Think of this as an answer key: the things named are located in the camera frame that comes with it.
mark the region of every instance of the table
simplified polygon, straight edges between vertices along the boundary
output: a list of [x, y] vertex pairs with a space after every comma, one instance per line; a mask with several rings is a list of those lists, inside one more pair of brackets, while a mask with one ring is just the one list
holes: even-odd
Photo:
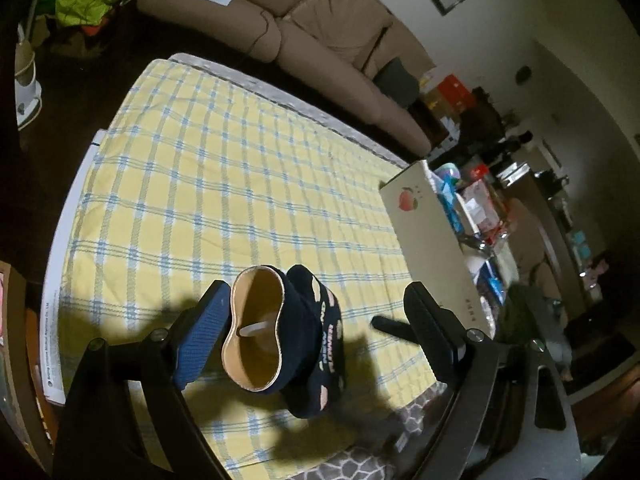
[[572, 248], [566, 240], [559, 216], [546, 200], [536, 178], [532, 173], [523, 176], [505, 189], [504, 195], [519, 199], [540, 220], [546, 254], [562, 301], [566, 305], [569, 317], [580, 316], [590, 306], [580, 270], [574, 260]]

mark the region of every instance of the red box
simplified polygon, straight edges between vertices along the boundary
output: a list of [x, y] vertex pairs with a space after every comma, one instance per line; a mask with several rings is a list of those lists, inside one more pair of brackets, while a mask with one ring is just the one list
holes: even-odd
[[475, 96], [453, 74], [438, 85], [438, 90], [459, 114], [476, 106]]
[[489, 168], [486, 164], [478, 164], [476, 167], [469, 170], [469, 177], [471, 180], [475, 182], [476, 180], [480, 180], [485, 175], [489, 174]]

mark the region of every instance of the mattress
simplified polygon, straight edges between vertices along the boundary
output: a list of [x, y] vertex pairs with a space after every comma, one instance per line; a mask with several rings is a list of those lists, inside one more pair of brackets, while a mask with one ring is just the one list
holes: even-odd
[[[419, 347], [369, 326], [375, 314], [405, 319], [410, 276], [378, 193], [402, 161], [284, 92], [186, 55], [150, 63], [94, 144], [47, 269], [45, 384], [59, 366], [67, 390], [92, 338], [142, 339], [213, 280], [300, 263], [340, 301], [346, 398], [419, 430], [421, 406], [441, 385]], [[166, 466], [142, 389], [130, 390], [149, 455]], [[295, 419], [279, 395], [241, 390], [219, 346], [183, 394], [233, 478], [386, 475], [382, 459], [353, 446], [353, 428]]]

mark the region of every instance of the yellow plaid blanket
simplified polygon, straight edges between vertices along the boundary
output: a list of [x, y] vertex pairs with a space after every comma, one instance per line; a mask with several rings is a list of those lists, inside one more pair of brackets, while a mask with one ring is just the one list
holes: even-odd
[[[87, 342], [143, 338], [169, 326], [213, 280], [253, 264], [307, 266], [342, 308], [348, 384], [365, 405], [406, 405], [434, 383], [417, 346], [370, 329], [402, 319], [410, 282], [378, 194], [398, 172], [336, 132], [237, 84], [152, 62], [129, 91], [84, 182], [62, 283], [65, 386]], [[142, 391], [132, 385], [151, 457], [163, 464]], [[303, 421], [279, 395], [248, 394], [220, 350], [184, 391], [235, 478], [283, 478], [353, 440], [330, 417]]]

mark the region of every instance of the white box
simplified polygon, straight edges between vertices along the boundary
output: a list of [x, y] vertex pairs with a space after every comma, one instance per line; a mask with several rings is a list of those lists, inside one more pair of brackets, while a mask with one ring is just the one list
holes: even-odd
[[422, 282], [441, 307], [466, 328], [489, 334], [480, 295], [458, 239], [430, 184], [425, 160], [414, 162], [380, 189], [412, 280]]

